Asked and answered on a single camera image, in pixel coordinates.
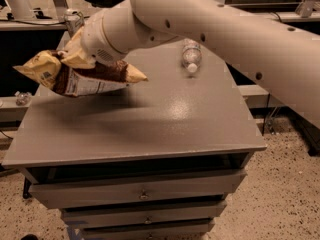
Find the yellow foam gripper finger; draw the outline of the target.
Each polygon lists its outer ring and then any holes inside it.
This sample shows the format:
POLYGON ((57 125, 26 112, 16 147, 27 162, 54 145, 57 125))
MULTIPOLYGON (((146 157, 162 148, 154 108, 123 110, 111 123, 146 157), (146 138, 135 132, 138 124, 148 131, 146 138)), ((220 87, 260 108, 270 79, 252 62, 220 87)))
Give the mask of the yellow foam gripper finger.
POLYGON ((96 60, 89 55, 81 44, 83 27, 81 27, 59 51, 60 61, 75 69, 93 69, 96 60))

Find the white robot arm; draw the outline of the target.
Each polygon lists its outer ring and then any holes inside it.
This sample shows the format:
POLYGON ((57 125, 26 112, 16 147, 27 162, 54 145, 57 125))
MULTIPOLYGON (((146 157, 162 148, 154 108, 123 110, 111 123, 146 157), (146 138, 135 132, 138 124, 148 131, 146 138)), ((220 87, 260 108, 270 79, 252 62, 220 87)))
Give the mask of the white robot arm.
POLYGON ((320 36, 214 0, 124 0, 93 14, 64 48, 75 68, 189 38, 320 127, 320 36))

